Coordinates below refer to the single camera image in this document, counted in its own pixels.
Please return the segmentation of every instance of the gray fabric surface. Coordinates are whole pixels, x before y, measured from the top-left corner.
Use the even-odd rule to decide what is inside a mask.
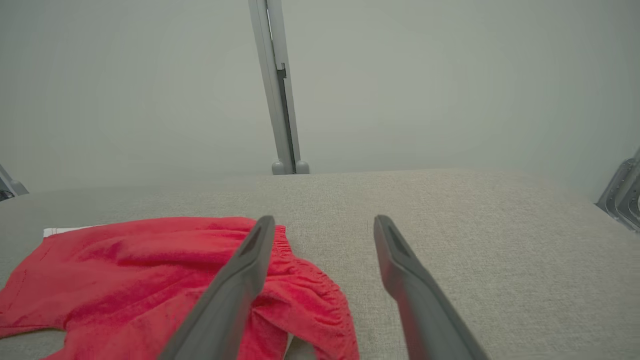
[[[0,284],[45,227],[168,216],[272,214],[294,253],[346,294],[363,359],[407,358],[372,237],[389,215],[493,359],[640,357],[639,238],[587,200],[519,174],[424,170],[271,176],[35,193],[0,202]],[[44,356],[60,332],[0,340]]]

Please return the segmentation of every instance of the gray wall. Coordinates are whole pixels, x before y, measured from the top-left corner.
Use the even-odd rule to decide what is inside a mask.
[[[523,170],[596,201],[640,146],[640,1],[282,3],[315,173]]]
[[[270,174],[246,1],[0,0],[0,163],[31,192]]]

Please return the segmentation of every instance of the clothing item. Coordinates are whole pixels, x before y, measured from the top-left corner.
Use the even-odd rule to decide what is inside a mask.
[[[254,225],[160,218],[46,237],[0,291],[0,338],[52,327],[67,337],[51,360],[155,359]],[[276,226],[238,359],[281,359],[287,333],[311,343],[318,359],[358,358],[344,294],[296,258]]]

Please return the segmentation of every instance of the beige table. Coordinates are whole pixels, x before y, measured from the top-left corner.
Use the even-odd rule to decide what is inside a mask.
[[[492,359],[640,357],[640,238],[586,199],[519,174],[269,176],[32,193],[0,202],[0,284],[46,227],[270,214],[287,227],[294,253],[342,287],[361,358],[405,359],[396,304],[380,281],[378,213],[394,220]],[[0,354],[36,359],[63,339],[58,331],[1,339]]]

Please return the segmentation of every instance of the metal bracket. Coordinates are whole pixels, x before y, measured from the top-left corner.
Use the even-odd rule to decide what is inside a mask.
[[[287,78],[287,68],[285,68],[284,63],[280,64],[280,66],[282,66],[282,70],[276,69],[276,72],[278,73],[278,77],[282,78],[282,79],[286,79]]]
[[[10,192],[14,194],[14,196],[28,194],[27,188],[18,181],[14,180],[9,176],[9,173],[0,165],[0,182],[4,183],[4,185],[8,188]]]
[[[633,232],[640,232],[640,151],[622,162],[596,205]]]

